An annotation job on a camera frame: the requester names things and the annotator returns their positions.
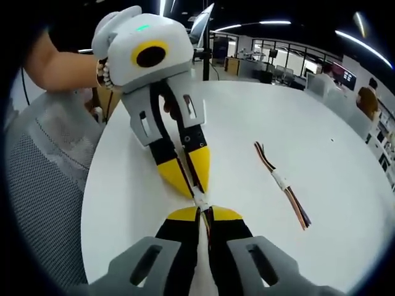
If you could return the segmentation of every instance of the black cable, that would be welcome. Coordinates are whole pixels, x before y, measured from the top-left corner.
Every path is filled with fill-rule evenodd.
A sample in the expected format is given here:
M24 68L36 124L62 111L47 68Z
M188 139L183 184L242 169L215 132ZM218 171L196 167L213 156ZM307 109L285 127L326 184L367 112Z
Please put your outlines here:
M20 72L21 72L21 74L22 74L23 92L25 93L27 105L30 106L30 101L29 101L29 98L28 98L28 96L27 96L27 91L26 91L25 75L23 74L23 68L20 69Z
M211 65L211 67L214 69L214 71L217 73L217 78L218 78L218 80L220 80L220 75L219 75L217 69L214 67L214 65L213 65L211 62L209 62L209 63L210 63L210 65Z
M106 124L108 124L108 122L109 122L109 112L110 112L110 105L111 105L112 95L113 95L113 92L111 92L111 94L110 94L109 104L107 105Z

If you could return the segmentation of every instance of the white table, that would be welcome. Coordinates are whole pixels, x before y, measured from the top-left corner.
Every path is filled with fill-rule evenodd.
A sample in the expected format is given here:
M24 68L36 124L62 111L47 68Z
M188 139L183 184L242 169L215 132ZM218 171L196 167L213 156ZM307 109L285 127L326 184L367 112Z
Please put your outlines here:
M242 214L252 233L296 259L307 279L345 292L353 288L374 267L394 229L391 188L363 140L295 89L213 81L191 95L206 101L210 201ZM168 115L164 122L179 143L175 122ZM265 144L268 159L292 185L312 221L308 230L259 160L254 141ZM81 244L88 282L105 275L111 259L142 237L155 236L169 213L190 205L160 178L119 103L85 189Z

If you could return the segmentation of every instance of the office chair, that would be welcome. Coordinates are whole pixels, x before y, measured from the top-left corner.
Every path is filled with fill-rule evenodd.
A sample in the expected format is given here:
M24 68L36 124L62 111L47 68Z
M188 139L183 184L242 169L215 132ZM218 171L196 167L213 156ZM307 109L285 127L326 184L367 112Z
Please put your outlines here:
M6 130L6 175L17 224L34 258L64 290L86 283L81 207L101 133L73 93L44 93Z
M345 122L348 121L357 108L357 106L347 100L344 94L338 89L332 89L328 92L324 104Z
M365 141L372 128L372 121L359 108L355 108L347 123Z
M274 69L274 78L276 80L281 80L284 72L285 72L285 68L283 66L277 65L276 69Z
M294 70L285 68L283 74L283 82L284 84L290 85L294 81Z

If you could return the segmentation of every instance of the yellow circle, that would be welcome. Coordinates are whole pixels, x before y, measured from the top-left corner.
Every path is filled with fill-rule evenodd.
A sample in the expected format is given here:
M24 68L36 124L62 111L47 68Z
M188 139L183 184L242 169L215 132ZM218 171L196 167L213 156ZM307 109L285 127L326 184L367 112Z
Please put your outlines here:
M137 57L138 57L140 52L142 52L143 50L145 50L147 48L150 48L150 47L160 47L160 48L162 48L165 51L165 53L167 55L168 45L167 45L166 42L163 42L163 41L160 41L160 40L146 41L146 42L143 42L143 43L140 43L139 45L137 45L134 48L134 50L131 52L131 56L130 56L131 63L133 65L135 65L135 66L140 67L137 64Z

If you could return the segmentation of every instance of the human arm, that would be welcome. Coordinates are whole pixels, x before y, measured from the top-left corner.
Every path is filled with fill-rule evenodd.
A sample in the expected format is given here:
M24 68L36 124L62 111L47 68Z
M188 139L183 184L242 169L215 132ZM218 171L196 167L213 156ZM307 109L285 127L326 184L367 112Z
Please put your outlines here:
M66 91L97 87L96 63L93 55L59 52L45 31L33 45L24 68L40 88Z

